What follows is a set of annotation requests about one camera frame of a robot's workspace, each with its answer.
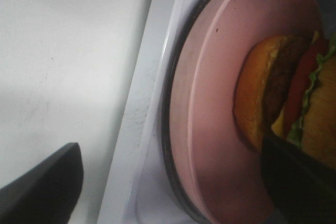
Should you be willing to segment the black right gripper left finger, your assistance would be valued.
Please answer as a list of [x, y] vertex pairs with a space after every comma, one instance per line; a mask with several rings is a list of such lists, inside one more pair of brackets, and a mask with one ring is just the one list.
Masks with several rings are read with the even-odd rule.
[[68, 143], [1, 188], [1, 223], [68, 223], [83, 185], [78, 143]]

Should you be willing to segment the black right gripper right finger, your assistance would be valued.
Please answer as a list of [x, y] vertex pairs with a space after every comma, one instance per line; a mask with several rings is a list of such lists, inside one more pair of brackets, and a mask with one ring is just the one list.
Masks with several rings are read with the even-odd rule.
[[287, 223], [335, 223], [335, 169], [270, 134], [263, 138], [261, 174]]

